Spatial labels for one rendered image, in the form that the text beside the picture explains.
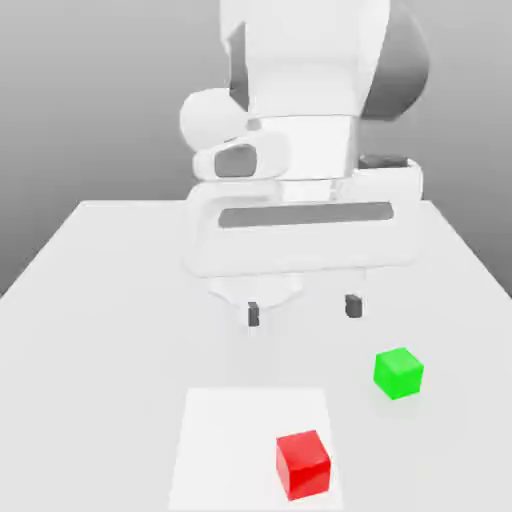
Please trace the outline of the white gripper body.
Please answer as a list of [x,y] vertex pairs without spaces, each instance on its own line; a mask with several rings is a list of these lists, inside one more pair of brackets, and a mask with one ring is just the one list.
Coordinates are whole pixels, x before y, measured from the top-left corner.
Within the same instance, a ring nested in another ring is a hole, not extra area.
[[[195,186],[185,201],[185,265],[198,277],[232,277],[372,268],[407,264],[418,252],[418,200],[389,200],[387,220],[300,223],[293,207],[357,207],[352,200],[294,202],[282,200],[279,181],[216,181]],[[233,209],[283,207],[292,225],[222,227],[221,213]]]

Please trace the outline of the small green cube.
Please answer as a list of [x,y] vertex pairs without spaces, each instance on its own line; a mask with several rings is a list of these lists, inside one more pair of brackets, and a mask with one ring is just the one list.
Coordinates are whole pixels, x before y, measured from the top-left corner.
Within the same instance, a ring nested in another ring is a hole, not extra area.
[[423,372],[424,365],[400,347],[376,355],[373,380],[388,398],[396,400],[420,392]]

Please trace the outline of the small red cube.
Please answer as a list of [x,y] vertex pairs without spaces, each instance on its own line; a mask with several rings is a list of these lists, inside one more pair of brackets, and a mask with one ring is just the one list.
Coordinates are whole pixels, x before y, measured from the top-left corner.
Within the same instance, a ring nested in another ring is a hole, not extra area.
[[331,458],[317,431],[278,437],[276,471],[289,501],[327,492]]

